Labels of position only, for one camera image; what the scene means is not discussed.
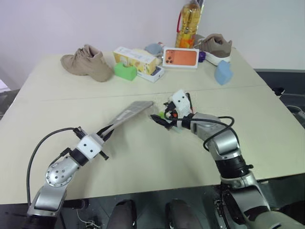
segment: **white shoe sole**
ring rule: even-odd
[[[213,54],[210,54],[209,52],[205,52],[205,59],[208,62],[217,66],[220,63],[220,61],[226,61],[229,63],[231,61],[231,54],[228,57],[220,58],[220,57],[214,56]]]

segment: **product box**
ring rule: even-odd
[[[126,67],[135,66],[138,72],[147,75],[156,70],[156,58],[137,52],[135,50],[119,47],[113,51],[115,61],[122,62]]]
[[[137,75],[139,77],[144,78],[145,80],[149,80],[150,82],[156,82],[159,78],[161,78],[161,76],[163,76],[165,73],[164,68],[157,66],[156,70],[151,74],[151,75],[147,75],[145,73],[141,73],[139,71],[137,71]]]
[[[194,69],[198,67],[198,59],[199,49],[165,47],[163,67]]]

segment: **white wall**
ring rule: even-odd
[[[20,88],[47,54],[174,45],[188,0],[1,0],[0,79]],[[254,68],[305,68],[304,0],[206,0],[199,33],[232,39]]]
[[[198,33],[222,33],[255,69],[305,70],[304,0],[206,0]]]

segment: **table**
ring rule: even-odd
[[[239,53],[233,54],[234,77],[224,86],[214,82],[214,66],[208,62],[183,75],[168,70],[155,84],[119,77],[104,84],[64,72],[55,61],[60,56],[44,59],[0,122],[1,172],[6,174],[1,176],[0,204],[26,202],[27,163],[43,136],[75,126],[96,132],[135,100],[153,100],[155,105],[114,131],[104,148],[110,159],[98,156],[82,167],[68,186],[67,199],[219,184],[216,165],[199,138],[188,130],[167,131],[149,118],[180,88],[191,91],[196,111],[235,118],[243,157],[254,165],[257,179],[305,172],[304,129]],[[204,72],[201,78],[199,71]],[[44,183],[48,164],[77,142],[67,132],[42,145],[31,171],[32,198]]]

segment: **orange label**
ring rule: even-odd
[[[191,39],[181,39],[181,42],[180,42],[180,47],[179,48],[187,48],[187,49],[190,49],[193,47],[194,45],[194,42],[195,42],[195,38],[191,38]]]

